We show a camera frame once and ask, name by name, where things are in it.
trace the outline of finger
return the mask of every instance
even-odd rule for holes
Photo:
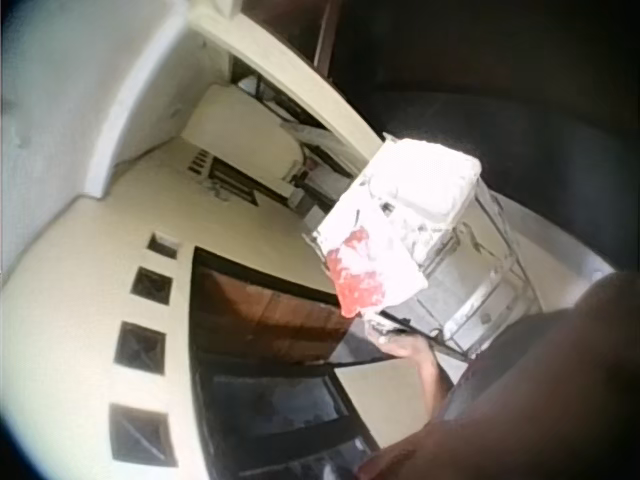
[[[378,332],[369,322],[365,324],[364,331],[365,335],[371,342],[375,344],[385,343],[385,341],[381,341],[381,339],[384,338],[384,335],[380,334],[380,332]]]

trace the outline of window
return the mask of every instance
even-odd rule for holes
[[[178,256],[179,246],[178,242],[175,242],[159,233],[154,233],[149,239],[147,248],[158,255],[175,260]]]
[[[165,334],[122,322],[115,362],[129,368],[164,375]]]
[[[133,280],[131,293],[153,302],[169,305],[172,283],[173,280],[166,275],[140,267]]]
[[[110,405],[109,430],[114,460],[175,467],[167,415],[123,405]]]

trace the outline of hand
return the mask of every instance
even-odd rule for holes
[[[413,360],[420,367],[435,366],[436,359],[429,342],[414,333],[389,333],[381,335],[369,323],[365,326],[367,338],[384,353]]]

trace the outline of beige wall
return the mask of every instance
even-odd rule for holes
[[[2,412],[48,478],[207,478],[188,357],[196,245],[331,289],[298,218],[263,197],[259,208],[213,198],[185,172],[196,151],[172,142],[122,177],[104,201],[78,199],[4,286]],[[176,261],[145,249],[154,231],[181,243]],[[129,294],[138,266],[173,277],[168,307]],[[114,365],[123,320],[167,334],[165,376]],[[109,402],[168,412],[178,468],[112,461]]]
[[[283,179],[303,157],[298,142],[280,122],[277,115],[239,88],[214,85],[198,104],[182,136],[289,196],[292,187]]]

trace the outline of glass panel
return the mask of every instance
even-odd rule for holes
[[[353,480],[370,454],[364,445],[361,438],[356,438],[304,460],[240,476],[248,480]]]
[[[346,415],[325,378],[215,376],[208,403],[227,433],[255,437]]]

